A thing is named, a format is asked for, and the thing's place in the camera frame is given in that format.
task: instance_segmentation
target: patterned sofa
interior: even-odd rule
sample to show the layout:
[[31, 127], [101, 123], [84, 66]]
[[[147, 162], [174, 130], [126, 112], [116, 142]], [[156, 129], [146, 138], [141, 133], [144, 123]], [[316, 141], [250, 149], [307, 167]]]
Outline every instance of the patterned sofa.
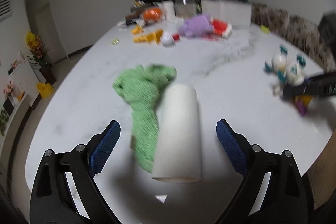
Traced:
[[286, 10], [252, 4], [251, 22], [264, 25], [312, 58], [325, 71], [336, 69], [329, 47], [323, 42], [318, 25], [300, 16], [291, 16]]

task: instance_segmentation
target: purple object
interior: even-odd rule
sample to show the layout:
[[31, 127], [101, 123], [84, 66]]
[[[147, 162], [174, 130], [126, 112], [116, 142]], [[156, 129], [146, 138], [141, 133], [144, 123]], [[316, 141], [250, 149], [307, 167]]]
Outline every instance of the purple object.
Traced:
[[185, 20], [178, 33], [186, 37], [202, 37], [207, 33], [212, 33], [213, 30], [211, 17], [209, 15], [200, 15]]
[[301, 100], [299, 100], [299, 99], [296, 100], [295, 101], [295, 106], [302, 116], [307, 114], [307, 107], [305, 106], [305, 104]]

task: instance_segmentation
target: brown vase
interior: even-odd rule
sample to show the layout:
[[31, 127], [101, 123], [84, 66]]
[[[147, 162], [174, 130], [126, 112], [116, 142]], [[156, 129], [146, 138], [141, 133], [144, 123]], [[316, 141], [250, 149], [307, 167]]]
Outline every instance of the brown vase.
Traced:
[[56, 78], [51, 71], [51, 67], [49, 65], [41, 67], [40, 72], [48, 83], [50, 83], [51, 85], [55, 84]]

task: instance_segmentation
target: glass jar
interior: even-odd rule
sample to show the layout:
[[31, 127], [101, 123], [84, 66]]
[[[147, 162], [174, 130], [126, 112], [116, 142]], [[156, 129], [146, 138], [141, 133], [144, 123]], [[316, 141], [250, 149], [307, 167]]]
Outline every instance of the glass jar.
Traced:
[[197, 14], [195, 0], [175, 0], [175, 14], [180, 18], [192, 18]]

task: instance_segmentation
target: teal and white toy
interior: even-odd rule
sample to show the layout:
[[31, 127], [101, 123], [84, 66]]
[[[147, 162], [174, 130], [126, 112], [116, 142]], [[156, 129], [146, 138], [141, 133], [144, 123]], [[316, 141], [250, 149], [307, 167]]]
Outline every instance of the teal and white toy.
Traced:
[[305, 66], [306, 59], [302, 55], [298, 54], [296, 56], [296, 62], [287, 66], [283, 72], [278, 71], [277, 76], [284, 85], [301, 85], [305, 80], [305, 76], [303, 74]]
[[265, 62], [265, 71], [275, 73], [278, 73], [279, 71], [283, 72], [287, 66], [287, 54], [287, 48], [283, 45], [280, 45], [280, 54], [275, 55], [272, 58], [271, 65]]

